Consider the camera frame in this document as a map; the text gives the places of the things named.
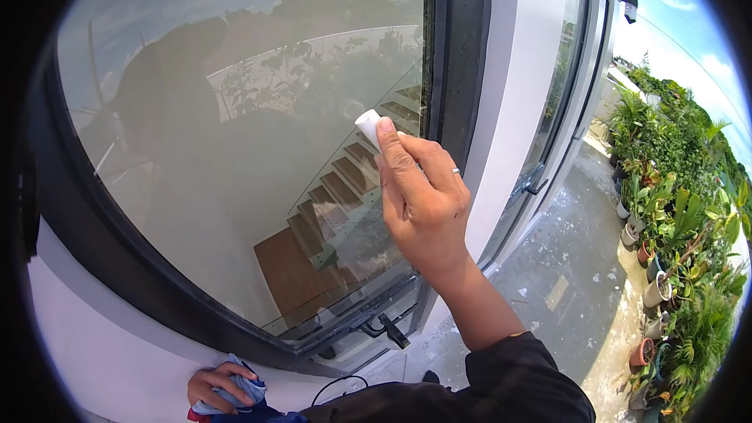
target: right hand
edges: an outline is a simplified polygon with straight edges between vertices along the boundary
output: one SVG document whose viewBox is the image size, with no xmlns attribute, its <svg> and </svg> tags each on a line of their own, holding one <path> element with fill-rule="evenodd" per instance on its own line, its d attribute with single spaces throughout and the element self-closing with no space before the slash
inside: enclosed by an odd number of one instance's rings
<svg viewBox="0 0 752 423">
<path fill-rule="evenodd" d="M 438 143 L 398 133 L 388 117 L 379 120 L 376 135 L 383 220 L 392 238 L 430 282 L 452 277 L 472 262 L 465 246 L 471 195 L 452 173 L 456 164 Z"/>
</svg>

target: black cable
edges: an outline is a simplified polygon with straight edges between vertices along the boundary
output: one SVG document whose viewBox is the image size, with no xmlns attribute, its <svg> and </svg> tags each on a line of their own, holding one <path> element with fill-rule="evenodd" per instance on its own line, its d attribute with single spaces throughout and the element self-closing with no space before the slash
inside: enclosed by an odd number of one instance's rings
<svg viewBox="0 0 752 423">
<path fill-rule="evenodd" d="M 331 381 L 329 384 L 325 385 L 324 387 L 321 388 L 321 390 L 319 390 L 319 393 L 316 394 L 316 397 L 314 397 L 314 401 L 311 402 L 311 407 L 314 407 L 316 405 L 316 399 L 319 397 L 319 395 L 321 395 L 321 392 L 323 392 L 327 387 L 329 387 L 331 384 L 334 384 L 335 382 L 344 381 L 345 379 L 350 379 L 351 377 L 355 377 L 356 379 L 362 380 L 363 383 L 365 384 L 365 388 L 366 389 L 369 387 L 369 382 L 367 380 L 363 379 L 361 376 L 345 376 L 345 377 L 340 377 L 338 379 L 335 379 L 335 380 Z"/>
</svg>

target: glass pane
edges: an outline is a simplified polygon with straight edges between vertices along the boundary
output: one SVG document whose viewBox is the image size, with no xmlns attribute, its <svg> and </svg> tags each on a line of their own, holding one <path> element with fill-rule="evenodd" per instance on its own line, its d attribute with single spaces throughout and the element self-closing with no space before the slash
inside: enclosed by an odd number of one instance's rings
<svg viewBox="0 0 752 423">
<path fill-rule="evenodd" d="M 550 152 L 550 146 L 556 138 L 558 125 L 567 110 L 567 97 L 571 91 L 574 73 L 577 71 L 576 57 L 580 52 L 580 44 L 584 33 L 584 8 L 588 0 L 566 0 L 564 5 L 564 22 L 562 23 L 561 40 L 557 53 L 556 65 L 548 87 L 546 103 L 540 111 L 540 122 L 535 132 L 535 138 L 527 152 L 525 163 L 522 165 L 517 187 L 522 183 L 539 183 L 542 166 L 545 165 Z M 519 213 L 527 205 L 528 194 L 510 197 L 504 208 L 499 223 L 494 228 L 486 248 L 481 254 L 480 264 L 485 264 L 491 257 L 495 257 L 502 249 L 508 233 L 517 223 Z"/>
<path fill-rule="evenodd" d="M 76 0 L 58 38 L 70 119 L 175 268 L 301 339 L 411 274 L 353 122 L 376 108 L 421 135 L 427 3 Z"/>
<path fill-rule="evenodd" d="M 569 92 L 568 82 L 574 78 L 576 69 L 575 53 L 579 52 L 578 44 L 582 40 L 585 17 L 582 13 L 588 0 L 566 0 L 564 5 L 564 22 L 562 23 L 561 40 L 557 62 L 553 68 L 553 75 L 548 86 L 546 104 L 540 112 L 540 122 L 535 132 L 535 139 L 525 158 L 520 172 L 521 176 L 527 174 L 539 162 L 544 162 L 547 157 L 545 149 L 555 133 L 557 122 L 566 111 L 565 94 Z"/>
</svg>

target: blue rag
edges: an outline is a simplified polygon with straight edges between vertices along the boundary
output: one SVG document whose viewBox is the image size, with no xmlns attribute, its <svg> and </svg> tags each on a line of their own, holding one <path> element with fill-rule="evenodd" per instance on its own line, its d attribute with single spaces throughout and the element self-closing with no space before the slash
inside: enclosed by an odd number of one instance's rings
<svg viewBox="0 0 752 423">
<path fill-rule="evenodd" d="M 227 361 L 239 364 L 243 367 L 248 367 L 247 364 L 241 362 L 233 353 L 230 353 Z M 233 381 L 239 388 L 241 388 L 243 392 L 248 394 L 253 399 L 254 404 L 261 403 L 264 400 L 264 395 L 266 395 L 266 384 L 264 384 L 264 381 L 252 381 L 237 374 L 230 376 L 230 380 Z M 221 398 L 230 402 L 233 407 L 238 409 L 238 413 L 250 413 L 253 411 L 253 407 L 249 407 L 245 403 L 241 402 L 227 390 L 221 389 L 219 387 L 212 387 L 211 390 L 214 390 Z M 197 413 L 199 415 L 219 415 L 222 413 L 222 410 L 217 409 L 213 405 L 210 405 L 203 400 L 196 402 L 193 407 L 191 407 L 191 409 L 194 413 Z"/>
</svg>

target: hand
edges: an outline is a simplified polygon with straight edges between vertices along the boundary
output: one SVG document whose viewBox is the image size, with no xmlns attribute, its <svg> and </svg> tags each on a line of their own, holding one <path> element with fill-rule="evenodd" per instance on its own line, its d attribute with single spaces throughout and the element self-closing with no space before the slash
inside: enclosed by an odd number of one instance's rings
<svg viewBox="0 0 752 423">
<path fill-rule="evenodd" d="M 230 392 L 241 402 L 247 403 L 248 406 L 253 405 L 253 399 L 230 380 L 230 376 L 233 374 L 238 374 L 252 381 L 258 379 L 256 374 L 245 367 L 231 362 L 221 363 L 214 369 L 201 370 L 193 374 L 193 377 L 188 381 L 188 403 L 193 406 L 201 399 L 224 413 L 238 415 L 238 410 L 230 402 L 221 398 L 212 390 L 212 387 L 220 387 Z"/>
<path fill-rule="evenodd" d="M 438 143 L 398 133 L 388 117 L 376 135 L 383 220 L 405 258 L 436 288 L 472 262 L 465 246 L 470 191 Z"/>
</svg>

